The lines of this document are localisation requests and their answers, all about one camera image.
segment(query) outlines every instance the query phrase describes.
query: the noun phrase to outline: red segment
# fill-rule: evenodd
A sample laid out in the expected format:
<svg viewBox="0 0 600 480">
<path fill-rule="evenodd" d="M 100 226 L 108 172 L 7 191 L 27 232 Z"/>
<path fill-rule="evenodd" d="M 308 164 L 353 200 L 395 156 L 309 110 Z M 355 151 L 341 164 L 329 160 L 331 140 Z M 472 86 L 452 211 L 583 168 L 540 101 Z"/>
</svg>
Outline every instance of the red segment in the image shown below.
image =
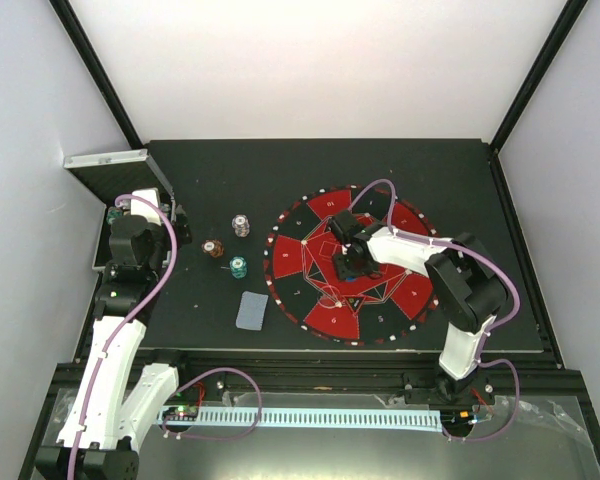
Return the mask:
<svg viewBox="0 0 600 480">
<path fill-rule="evenodd" d="M 363 224 L 365 227 L 368 227 L 369 225 L 371 225 L 373 222 L 375 222 L 375 219 L 373 217 L 367 217 L 366 215 L 356 215 L 356 218 L 358 219 L 358 221 Z"/>
<path fill-rule="evenodd" d="M 302 263 L 300 240 L 280 235 L 273 249 L 273 278 L 302 272 Z"/>
<path fill-rule="evenodd" d="M 409 317 L 415 318 L 427 305 L 433 291 L 431 280 L 418 274 L 408 275 L 391 295 L 391 300 Z"/>
<path fill-rule="evenodd" d="M 327 257 L 329 260 L 331 260 L 331 257 L 334 253 L 336 253 L 337 248 L 338 245 L 336 245 L 335 243 L 324 242 L 320 247 L 320 256 Z"/>
<path fill-rule="evenodd" d="M 351 204 L 351 192 L 349 190 L 336 190 L 335 192 L 319 195 L 307 202 L 321 220 L 335 215 L 349 207 Z"/>
<path fill-rule="evenodd" d="M 380 271 L 383 275 L 380 278 L 359 277 L 352 282 L 346 280 L 341 282 L 336 275 L 336 269 L 333 266 L 331 256 L 321 255 L 321 253 L 324 253 L 322 250 L 325 244 L 337 245 L 337 240 L 331 232 L 311 236 L 307 241 L 306 251 L 311 255 L 318 268 L 320 268 L 327 283 L 336 287 L 343 296 L 360 295 L 373 287 L 385 283 L 388 279 L 401 276 L 404 273 L 404 268 L 395 265 L 382 265 Z"/>
<path fill-rule="evenodd" d="M 353 312 L 345 306 L 341 308 L 325 308 L 316 305 L 305 323 L 326 335 L 348 340 L 357 340 L 360 337 L 358 320 Z"/>
<path fill-rule="evenodd" d="M 393 215 L 391 215 L 391 221 L 392 224 L 398 227 L 400 230 L 419 233 L 421 235 L 429 234 L 429 231 L 422 224 L 422 222 L 418 218 L 418 215 L 413 213 L 401 203 L 396 203 L 396 206 L 393 209 Z"/>
</svg>

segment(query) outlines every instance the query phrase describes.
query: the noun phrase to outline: black metal frame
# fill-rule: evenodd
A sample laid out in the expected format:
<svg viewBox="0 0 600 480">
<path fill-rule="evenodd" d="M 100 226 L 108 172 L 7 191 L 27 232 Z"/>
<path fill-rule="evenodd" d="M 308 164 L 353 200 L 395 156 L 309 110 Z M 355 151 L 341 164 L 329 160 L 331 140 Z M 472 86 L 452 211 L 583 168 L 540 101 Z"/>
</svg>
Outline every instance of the black metal frame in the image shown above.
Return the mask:
<svg viewBox="0 0 600 480">
<path fill-rule="evenodd" d="M 50 0 L 50 3 L 53 5 L 58 17 L 105 98 L 107 105 L 127 137 L 129 145 L 131 148 L 141 148 L 142 142 L 82 29 L 75 12 L 71 8 L 69 0 Z M 509 355 L 508 358 L 518 368 L 521 389 L 525 395 L 577 397 L 600 465 L 600 426 L 580 372 L 562 369 L 562 355 L 544 305 L 524 236 L 498 158 L 498 152 L 515 127 L 536 87 L 586 3 L 586 0 L 568 0 L 566 2 L 562 13 L 551 30 L 549 37 L 489 148 L 492 152 L 490 168 L 493 181 L 500 197 L 501 206 L 520 262 L 525 286 L 529 293 L 535 317 L 538 320 L 538 331 L 544 346 L 544 352 L 542 353 L 515 354 Z M 74 357 L 75 362 L 73 364 L 58 365 L 56 369 L 20 476 L 18 477 L 21 480 L 28 480 L 30 478 L 35 453 L 44 436 L 59 390 L 61 388 L 78 388 L 80 384 L 84 372 L 85 362 L 83 360 L 88 357 L 91 345 L 91 313 L 92 311 L 90 310 L 84 323 Z M 187 358 L 187 371 L 192 374 L 218 366 L 239 367 L 250 373 L 266 391 L 313 391 L 317 386 L 326 386 L 331 388 L 333 392 L 372 391 L 374 393 L 386 394 L 404 393 L 406 379 L 429 375 L 438 358 L 437 354 L 411 355 L 408 353 L 397 353 L 390 356 L 386 354 L 371 354 L 361 359 L 359 355 L 353 356 L 346 353 L 336 353 L 322 354 L 321 361 L 316 363 L 308 361 L 307 357 L 300 353 L 270 353 L 263 355 L 244 352 L 189 352 L 185 355 Z M 145 361 L 150 360 L 151 356 L 151 351 L 141 350 L 138 353 L 129 379 L 130 386 L 137 382 Z M 485 354 L 484 357 L 485 360 L 491 360 L 492 357 L 495 358 L 493 354 Z M 498 394 L 513 393 L 513 381 L 507 369 L 492 369 L 485 375 L 488 375 L 489 383 L 494 386 L 494 391 Z M 248 388 L 248 386 L 241 384 L 239 380 L 230 379 L 229 381 L 231 382 L 230 387 L 236 390 Z"/>
<path fill-rule="evenodd" d="M 187 370 L 195 375 L 212 366 L 234 365 L 231 360 L 198 359 L 190 356 L 187 360 Z M 134 363 L 129 376 L 129 387 L 132 388 L 140 378 L 142 362 Z M 242 365 L 267 392 L 315 392 L 319 386 L 321 392 L 331 389 L 333 393 L 376 393 L 394 395 L 405 393 L 407 378 L 422 377 L 429 374 L 433 368 L 430 361 L 411 363 L 394 362 L 393 365 L 377 366 L 360 365 L 357 368 L 343 367 L 335 361 L 325 361 L 320 365 L 307 365 L 306 362 L 276 362 L 251 361 Z M 490 369 L 483 371 L 494 392 L 500 395 L 512 395 L 514 385 L 508 369 Z M 53 382 L 44 402 L 44 406 L 32 435 L 25 461 L 19 475 L 20 480 L 28 480 L 33 471 L 35 453 L 41 445 L 55 399 L 63 388 L 77 389 L 82 380 L 84 365 L 58 365 Z M 585 426 L 593 443 L 594 452 L 600 465 L 600 426 L 598 425 L 591 400 L 587 393 L 580 372 L 573 370 L 524 369 L 520 372 L 520 387 L 528 396 L 564 396 L 575 397 L 585 419 Z M 226 378 L 225 388 L 231 391 L 247 391 L 246 385 L 239 377 Z M 215 379 L 209 384 L 208 393 L 212 393 Z"/>
<path fill-rule="evenodd" d="M 502 120 L 498 131 L 491 141 L 491 148 L 494 152 L 498 153 L 502 150 L 507 138 L 509 138 L 516 123 L 518 123 L 522 112 L 524 112 L 524 109 L 527 107 L 529 100 L 531 100 L 536 88 L 540 85 L 544 74 L 547 73 L 556 53 L 560 50 L 562 43 L 571 31 L 571 27 L 576 23 L 576 20 L 580 16 L 580 12 L 582 12 L 582 9 L 586 4 L 587 0 L 567 0 L 558 20 L 556 20 L 556 23 L 551 29 L 542 49 L 540 49 L 540 53 L 533 62 L 531 70 L 529 70 L 527 77 L 524 79 L 524 82 L 522 82 L 522 86 L 509 107 L 509 111 L 505 115 L 504 120 Z"/>
<path fill-rule="evenodd" d="M 102 63 L 100 63 L 100 59 L 83 30 L 76 13 L 73 11 L 71 3 L 69 0 L 49 0 L 49 3 L 51 3 L 51 6 L 56 11 L 56 15 L 58 15 L 64 29 L 69 34 L 69 38 L 71 38 L 80 57 L 82 57 L 82 61 L 87 70 L 89 70 L 93 81 L 96 83 L 98 90 L 100 90 L 102 97 L 107 102 L 111 113 L 118 122 L 120 130 L 122 130 L 122 133 L 127 138 L 129 146 L 134 150 L 142 148 L 142 141 L 136 133 L 131 119 L 127 115 L 120 98 L 118 98 L 118 94 L 113 88 Z"/>
</svg>

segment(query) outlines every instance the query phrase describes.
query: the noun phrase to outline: purple tube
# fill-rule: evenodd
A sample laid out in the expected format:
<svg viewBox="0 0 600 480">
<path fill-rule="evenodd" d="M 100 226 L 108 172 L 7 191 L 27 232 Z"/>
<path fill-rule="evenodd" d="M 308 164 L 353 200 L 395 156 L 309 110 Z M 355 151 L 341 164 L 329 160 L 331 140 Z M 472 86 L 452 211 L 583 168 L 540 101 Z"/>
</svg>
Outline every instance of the purple tube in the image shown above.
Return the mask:
<svg viewBox="0 0 600 480">
<path fill-rule="evenodd" d="M 141 198 L 141 197 L 136 197 L 135 195 L 120 195 L 115 200 L 116 206 L 119 206 L 123 200 L 137 200 L 139 202 L 142 202 L 145 205 L 147 205 L 148 207 L 150 207 L 160 217 L 160 220 L 162 220 L 162 223 L 164 224 L 164 226 L 167 229 L 167 232 L 169 233 L 169 239 L 171 241 L 171 261 L 169 262 L 169 265 L 167 266 L 167 270 L 164 272 L 164 275 L 162 276 L 160 281 L 156 284 L 155 287 L 153 287 L 153 290 L 151 290 L 151 292 L 149 292 L 149 294 L 146 297 L 144 297 L 142 299 L 142 301 L 140 301 L 140 303 L 138 303 L 138 305 L 136 305 L 135 308 L 127 314 L 126 317 L 124 317 L 124 320 L 122 320 L 120 322 L 120 324 L 115 328 L 115 330 L 113 332 L 111 332 L 111 335 L 109 336 L 109 338 L 105 342 L 104 346 L 102 347 L 102 351 L 104 353 L 107 352 L 107 350 L 109 349 L 109 346 L 115 340 L 116 335 L 118 335 L 118 333 L 120 333 L 120 330 L 122 330 L 122 328 L 127 323 L 133 321 L 135 319 L 136 315 L 138 315 L 138 312 L 140 312 L 144 307 L 146 307 L 147 304 L 151 300 L 153 300 L 153 298 L 158 294 L 158 292 L 160 290 L 162 290 L 162 287 L 164 287 L 165 283 L 167 283 L 167 280 L 169 280 L 169 277 L 171 276 L 171 273 L 173 272 L 173 269 L 175 268 L 176 258 L 178 257 L 178 242 L 176 240 L 176 232 L 173 230 L 173 226 L 171 225 L 171 222 L 166 217 L 166 215 L 164 213 L 162 213 L 162 211 L 158 207 L 153 205 L 148 200 L 145 200 L 144 198 Z M 85 396 L 84 396 L 84 402 L 82 403 L 82 408 L 80 410 L 80 417 L 79 417 L 80 425 L 84 425 L 84 421 L 87 418 L 87 410 L 89 409 L 89 401 L 91 400 L 91 395 L 93 394 L 93 387 L 96 383 L 96 378 L 98 377 L 98 372 L 100 371 L 101 365 L 102 365 L 102 358 L 98 358 L 98 360 L 96 361 L 96 364 L 93 368 L 93 372 L 91 373 L 91 377 L 89 378 L 89 383 L 87 384 L 87 390 L 86 390 Z M 76 434 L 75 440 L 73 442 L 73 446 L 71 447 L 71 453 L 69 454 L 69 464 L 68 464 L 68 470 L 67 470 L 67 479 L 68 480 L 74 480 L 74 478 L 75 478 L 76 459 L 78 457 L 78 448 L 80 446 L 80 438 L 81 437 L 82 437 L 82 432 L 78 432 Z"/>
<path fill-rule="evenodd" d="M 258 422 L 260 421 L 260 418 L 262 417 L 262 393 L 260 392 L 260 388 L 258 387 L 258 384 L 255 382 L 255 380 L 253 378 L 251 378 L 249 375 L 244 373 L 242 370 L 238 370 L 236 368 L 219 367 L 219 368 L 214 368 L 212 370 L 204 372 L 203 374 L 198 375 L 193 380 L 185 383 L 182 387 L 178 388 L 178 390 L 176 390 L 176 392 L 171 397 L 174 397 L 178 393 L 185 391 L 187 388 L 191 387 L 191 385 L 198 383 L 203 378 L 206 378 L 209 375 L 213 375 L 214 373 L 220 373 L 220 372 L 235 373 L 236 375 L 240 375 L 242 378 L 244 378 L 251 384 L 253 389 L 256 391 L 256 395 L 258 396 L 258 413 L 256 414 L 256 418 L 253 420 L 253 423 L 244 432 L 240 432 L 240 433 L 238 433 L 236 435 L 232 435 L 230 437 L 208 437 L 206 435 L 194 435 L 194 434 L 180 433 L 179 435 L 182 438 L 192 438 L 192 439 L 196 439 L 196 440 L 214 440 L 214 441 L 218 441 L 218 442 L 227 442 L 230 440 L 238 440 L 240 438 L 246 437 L 256 428 L 256 425 L 258 425 Z M 177 434 L 167 430 L 167 419 L 165 419 L 162 422 L 162 430 L 167 435 L 177 436 Z"/>
</svg>

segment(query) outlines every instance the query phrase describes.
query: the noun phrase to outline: white backdrop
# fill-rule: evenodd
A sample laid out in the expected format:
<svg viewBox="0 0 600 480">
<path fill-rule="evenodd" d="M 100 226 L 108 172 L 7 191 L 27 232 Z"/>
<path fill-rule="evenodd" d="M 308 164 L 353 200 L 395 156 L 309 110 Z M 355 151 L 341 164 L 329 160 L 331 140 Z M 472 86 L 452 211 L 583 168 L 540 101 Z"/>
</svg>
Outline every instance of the white backdrop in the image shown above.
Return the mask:
<svg viewBox="0 0 600 480">
<path fill-rule="evenodd" d="M 73 359 L 104 205 L 66 155 L 129 148 L 48 0 L 0 1 L 0 479 Z"/>
<path fill-rule="evenodd" d="M 489 141 L 565 0 L 71 3 L 143 141 Z"/>
<path fill-rule="evenodd" d="M 564 361 L 600 422 L 600 2 L 589 2 L 501 158 Z"/>
</svg>

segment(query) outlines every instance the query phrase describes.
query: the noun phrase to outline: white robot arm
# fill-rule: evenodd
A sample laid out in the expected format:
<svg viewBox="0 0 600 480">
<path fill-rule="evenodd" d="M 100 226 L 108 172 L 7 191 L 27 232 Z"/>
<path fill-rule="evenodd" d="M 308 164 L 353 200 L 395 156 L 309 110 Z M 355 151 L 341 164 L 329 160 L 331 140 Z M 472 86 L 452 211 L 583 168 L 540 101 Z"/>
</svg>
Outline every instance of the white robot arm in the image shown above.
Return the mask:
<svg viewBox="0 0 600 480">
<path fill-rule="evenodd" d="M 444 242 L 416 241 L 407 232 L 377 222 L 365 227 L 344 210 L 330 220 L 330 228 L 342 244 L 333 257 L 341 280 L 368 275 L 378 264 L 393 264 L 431 278 L 434 293 L 449 320 L 440 367 L 454 382 L 468 377 L 478 364 L 478 349 L 485 329 L 506 301 L 506 289 L 497 276 L 472 258 L 439 246 Z M 486 255 L 473 236 L 463 234 L 457 242 Z"/>
</svg>

